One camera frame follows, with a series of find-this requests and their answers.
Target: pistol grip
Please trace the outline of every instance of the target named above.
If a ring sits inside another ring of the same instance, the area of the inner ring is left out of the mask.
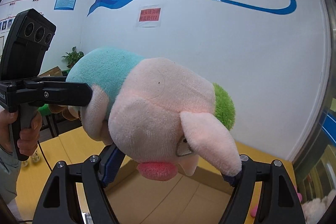
[[[29,156],[22,155],[17,146],[20,138],[20,131],[24,128],[30,128],[32,119],[36,116],[38,108],[28,104],[22,104],[18,107],[18,117],[16,121],[9,125],[9,135],[13,150],[13,157],[20,161],[28,160]]]

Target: cardboard box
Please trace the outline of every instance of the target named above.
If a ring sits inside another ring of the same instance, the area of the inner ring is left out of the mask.
[[[63,74],[59,67],[54,67],[53,69],[50,69],[39,76],[63,76]]]

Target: white plush toy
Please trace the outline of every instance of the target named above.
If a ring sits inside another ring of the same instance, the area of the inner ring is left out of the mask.
[[[329,195],[322,200],[320,198],[315,198],[312,201],[302,204],[306,224],[317,224],[329,208],[335,196],[336,190],[332,190]]]

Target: screw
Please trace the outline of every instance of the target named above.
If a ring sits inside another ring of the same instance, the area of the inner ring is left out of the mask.
[[[282,165],[282,162],[279,160],[275,160],[274,165],[280,167]]]
[[[249,157],[246,156],[246,155],[240,155],[240,159],[241,159],[242,161],[248,161],[248,160],[249,160]]]
[[[97,155],[93,155],[90,157],[90,162],[96,162],[99,159]]]
[[[65,162],[64,161],[59,161],[58,163],[56,163],[56,167],[57,168],[62,168],[63,166],[65,165]]]

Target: human hand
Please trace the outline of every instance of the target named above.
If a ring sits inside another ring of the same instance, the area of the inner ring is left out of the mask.
[[[0,145],[8,153],[13,152],[8,125],[16,121],[17,114],[17,112],[9,113],[8,110],[0,112]],[[37,141],[40,138],[41,127],[42,116],[38,112],[31,121],[31,128],[25,128],[20,131],[20,139],[17,141],[17,146],[21,154],[26,156],[34,154],[37,148]]]

